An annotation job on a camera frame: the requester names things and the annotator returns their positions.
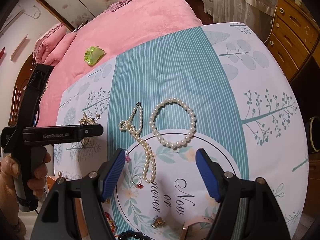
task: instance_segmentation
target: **white wall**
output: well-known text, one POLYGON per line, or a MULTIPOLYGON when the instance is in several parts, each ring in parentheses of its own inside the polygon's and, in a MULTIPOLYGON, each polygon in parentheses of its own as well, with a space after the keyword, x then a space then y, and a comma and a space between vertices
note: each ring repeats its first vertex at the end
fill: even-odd
POLYGON ((26 14, 20 15, 4 32, 4 35, 0 36, 0 51, 5 47, 5 54, 0 59, 0 132, 8 125, 12 93, 22 65, 32 53, 36 40, 58 22, 36 0, 20 0, 17 6, 19 5, 30 16, 33 16, 39 8, 41 15, 38 19, 26 14), (28 37, 22 46, 23 50, 15 57, 15 62, 12 62, 11 54, 26 34, 28 37))

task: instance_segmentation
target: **screw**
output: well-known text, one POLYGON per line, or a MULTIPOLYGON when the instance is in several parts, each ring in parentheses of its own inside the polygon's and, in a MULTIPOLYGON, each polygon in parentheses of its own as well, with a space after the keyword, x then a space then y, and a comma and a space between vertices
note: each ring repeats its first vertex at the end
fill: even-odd
POLYGON ((232 177, 233 177, 233 174, 232 174, 232 172, 230 172, 230 171, 226 171, 226 172, 224 173, 224 176, 225 176, 226 178, 232 178, 232 177))
POLYGON ((57 183, 58 183, 58 184, 62 184, 64 181, 65 181, 64 178, 58 178, 58 179, 57 179, 57 183))
POLYGON ((89 173, 89 178, 91 178, 91 179, 93 179, 93 178, 95 178, 95 177, 97 177, 98 176, 98 173, 96 172, 96 171, 91 171, 90 173, 89 173))
POLYGON ((257 179, 257 182, 259 183, 259 184, 265 184, 265 179, 264 178, 258 178, 257 179))

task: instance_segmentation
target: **green plastic bag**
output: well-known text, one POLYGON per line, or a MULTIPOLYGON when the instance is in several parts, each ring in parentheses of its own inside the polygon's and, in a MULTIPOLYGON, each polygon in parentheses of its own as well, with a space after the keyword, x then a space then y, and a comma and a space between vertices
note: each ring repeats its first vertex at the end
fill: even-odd
POLYGON ((84 61, 88 64, 88 65, 94 65, 97 63, 97 61, 99 60, 99 58, 104 55, 104 50, 100 49, 98 46, 94 47, 91 46, 90 48, 88 48, 85 51, 84 54, 84 61))

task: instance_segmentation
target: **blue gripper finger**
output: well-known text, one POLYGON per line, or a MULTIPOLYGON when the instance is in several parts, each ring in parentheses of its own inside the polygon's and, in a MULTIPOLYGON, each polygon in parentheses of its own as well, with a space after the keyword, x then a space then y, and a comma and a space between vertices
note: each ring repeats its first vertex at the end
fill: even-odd
POLYGON ((196 165, 210 197, 213 197, 219 203, 221 200, 219 184, 210 168, 211 163, 212 161, 205 150, 198 149, 196 152, 196 165))

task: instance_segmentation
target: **lace curtain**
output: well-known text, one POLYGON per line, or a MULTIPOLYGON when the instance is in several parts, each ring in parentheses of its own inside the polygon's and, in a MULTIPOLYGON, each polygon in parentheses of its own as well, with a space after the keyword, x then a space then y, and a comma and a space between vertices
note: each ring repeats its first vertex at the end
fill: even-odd
POLYGON ((277 0, 202 0, 204 11, 213 17, 213 22, 243 22, 261 40, 265 40, 271 30, 277 0))

